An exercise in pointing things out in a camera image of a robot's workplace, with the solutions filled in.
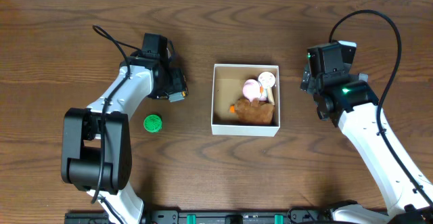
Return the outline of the yellow grey toy car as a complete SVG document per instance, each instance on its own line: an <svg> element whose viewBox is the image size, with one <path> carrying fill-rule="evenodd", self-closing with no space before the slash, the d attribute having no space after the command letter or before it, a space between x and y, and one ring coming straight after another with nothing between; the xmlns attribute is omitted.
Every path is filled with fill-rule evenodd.
<svg viewBox="0 0 433 224"><path fill-rule="evenodd" d="M188 95L187 85L184 76L173 79L173 83L167 92L170 102L178 102L184 100Z"/></svg>

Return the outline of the pink duck toy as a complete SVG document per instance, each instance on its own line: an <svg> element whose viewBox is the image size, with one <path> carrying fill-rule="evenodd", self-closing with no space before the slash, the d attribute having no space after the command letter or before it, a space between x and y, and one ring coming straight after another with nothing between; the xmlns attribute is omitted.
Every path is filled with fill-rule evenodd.
<svg viewBox="0 0 433 224"><path fill-rule="evenodd" d="M267 91L257 80L248 79L244 83L242 92L244 97L250 102L253 102L255 99L262 102L267 101Z"/></svg>

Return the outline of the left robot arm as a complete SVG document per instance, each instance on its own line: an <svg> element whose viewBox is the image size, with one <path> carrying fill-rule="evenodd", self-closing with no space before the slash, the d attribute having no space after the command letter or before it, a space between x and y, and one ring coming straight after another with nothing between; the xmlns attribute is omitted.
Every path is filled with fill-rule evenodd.
<svg viewBox="0 0 433 224"><path fill-rule="evenodd" d="M162 35L146 33L143 45L120 63L101 97L64 116L61 176L86 192L103 213L67 213L66 223L145 223L145 203L129 178L129 121L145 98L177 102L187 96L185 77L171 65L175 50Z"/></svg>

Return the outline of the brown plush toy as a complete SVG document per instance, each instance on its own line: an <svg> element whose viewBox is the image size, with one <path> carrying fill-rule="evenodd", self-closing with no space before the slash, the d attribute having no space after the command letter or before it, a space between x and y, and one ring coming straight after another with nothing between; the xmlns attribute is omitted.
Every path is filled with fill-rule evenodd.
<svg viewBox="0 0 433 224"><path fill-rule="evenodd" d="M275 106L271 103L255 98L250 101L241 98L229 107L232 114L236 114L239 121L248 125L270 125L273 120Z"/></svg>

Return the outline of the small wooden rattle drum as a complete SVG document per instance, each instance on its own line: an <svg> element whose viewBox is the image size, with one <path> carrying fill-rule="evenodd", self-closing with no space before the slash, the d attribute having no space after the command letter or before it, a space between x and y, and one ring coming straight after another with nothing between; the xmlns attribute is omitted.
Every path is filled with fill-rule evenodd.
<svg viewBox="0 0 433 224"><path fill-rule="evenodd" d="M262 72L258 76L258 82L266 91L268 102L274 106L275 98L273 96L273 86L276 83L275 75L271 72Z"/></svg>

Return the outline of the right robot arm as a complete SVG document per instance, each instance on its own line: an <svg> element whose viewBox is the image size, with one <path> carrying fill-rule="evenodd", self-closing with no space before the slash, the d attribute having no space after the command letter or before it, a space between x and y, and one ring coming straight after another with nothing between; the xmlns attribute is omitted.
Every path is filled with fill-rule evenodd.
<svg viewBox="0 0 433 224"><path fill-rule="evenodd" d="M386 204L382 214L356 202L332 207L332 222L431 223L432 183L394 134L364 74L349 70L357 46L336 41L309 47L300 88L313 95L321 120L331 120L354 145Z"/></svg>

